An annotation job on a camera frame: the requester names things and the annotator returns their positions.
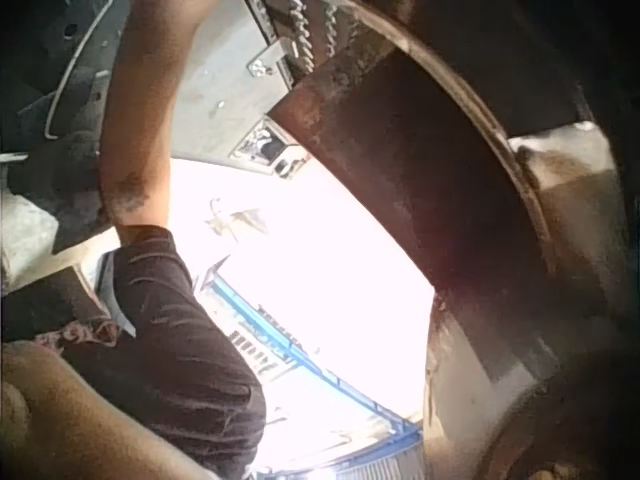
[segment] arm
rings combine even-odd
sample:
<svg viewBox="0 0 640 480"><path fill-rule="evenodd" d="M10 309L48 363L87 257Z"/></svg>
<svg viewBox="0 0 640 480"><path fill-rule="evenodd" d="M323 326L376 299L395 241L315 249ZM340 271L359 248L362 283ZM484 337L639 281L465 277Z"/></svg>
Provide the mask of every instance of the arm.
<svg viewBox="0 0 640 480"><path fill-rule="evenodd" d="M217 478L107 403L53 352L29 342L3 344L2 367L3 475Z"/></svg>
<svg viewBox="0 0 640 480"><path fill-rule="evenodd" d="M195 32L215 0L135 0L109 88L100 146L103 202L123 244L166 227L171 121Z"/></svg>

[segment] white cable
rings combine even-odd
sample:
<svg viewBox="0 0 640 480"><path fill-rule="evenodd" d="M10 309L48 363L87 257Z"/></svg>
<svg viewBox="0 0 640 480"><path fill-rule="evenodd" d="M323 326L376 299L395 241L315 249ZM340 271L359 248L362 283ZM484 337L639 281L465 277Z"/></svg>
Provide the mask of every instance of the white cable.
<svg viewBox="0 0 640 480"><path fill-rule="evenodd" d="M85 33L84 37L82 38L82 41L78 45L78 48L76 48L76 51L73 54L73 57L71 57L71 61L69 62L69 65L67 65L67 69L65 70L64 75L60 80L60 84L58 85L58 90L56 90L56 95L53 97L53 102L51 103L51 107L49 108L49 114L47 115L47 123L44 126L44 136L48 140L57 140L59 138L57 135L51 135L49 130L51 129L51 122L53 122L53 117L56 114L56 109L58 108L60 97L62 96L62 92L64 91L64 88L67 86L67 81L71 76L71 71L73 70L73 67L75 67L76 62L78 61L78 57L80 57L80 54L84 49L84 46L89 41L89 38L91 38L93 31L96 29L96 27L100 23L100 20L102 20L102 17L104 17L105 13L107 13L107 10L109 10L109 7L111 7L112 4L113 4L113 0L108 0L107 4L104 7L102 7L102 10L100 10L100 13L98 13L96 18L93 20L93 23L91 23L91 25L89 26L89 29L87 30L87 33Z"/></svg>

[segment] person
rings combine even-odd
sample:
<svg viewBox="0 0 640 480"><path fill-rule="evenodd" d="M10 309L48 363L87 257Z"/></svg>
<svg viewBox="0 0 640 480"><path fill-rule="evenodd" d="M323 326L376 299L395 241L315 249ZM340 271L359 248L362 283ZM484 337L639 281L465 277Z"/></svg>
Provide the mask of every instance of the person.
<svg viewBox="0 0 640 480"><path fill-rule="evenodd" d="M174 104L196 30L215 4L132 2L99 153L103 204L122 245L106 256L101 280L110 318L75 321L35 340L123 413L236 479L264 431L264 394L195 300L167 230Z"/></svg>
<svg viewBox="0 0 640 480"><path fill-rule="evenodd" d="M3 479L216 480L33 342L2 349Z"/></svg>

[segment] cloth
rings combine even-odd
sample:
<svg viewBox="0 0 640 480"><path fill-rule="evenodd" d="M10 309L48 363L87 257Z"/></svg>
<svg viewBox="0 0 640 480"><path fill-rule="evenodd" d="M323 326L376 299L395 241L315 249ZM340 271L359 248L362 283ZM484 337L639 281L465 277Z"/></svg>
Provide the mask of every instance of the cloth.
<svg viewBox="0 0 640 480"><path fill-rule="evenodd" d="M223 478L242 478L261 440L260 383L195 300L168 230L144 227L109 254L99 294L113 320L37 340L104 398Z"/></svg>

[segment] opening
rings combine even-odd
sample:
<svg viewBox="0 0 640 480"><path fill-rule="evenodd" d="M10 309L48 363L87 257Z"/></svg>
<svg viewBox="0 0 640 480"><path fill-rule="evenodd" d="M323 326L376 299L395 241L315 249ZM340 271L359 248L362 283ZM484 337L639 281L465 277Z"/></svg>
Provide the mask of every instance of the opening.
<svg viewBox="0 0 640 480"><path fill-rule="evenodd" d="M71 40L76 33L78 33L78 24L77 23L70 23L69 25L64 27L64 39L65 40Z"/></svg>
<svg viewBox="0 0 640 480"><path fill-rule="evenodd" d="M284 181L176 159L171 190L196 298L268 399L254 467L309 468L394 435L368 400L420 422L433 288L329 170L311 158Z"/></svg>

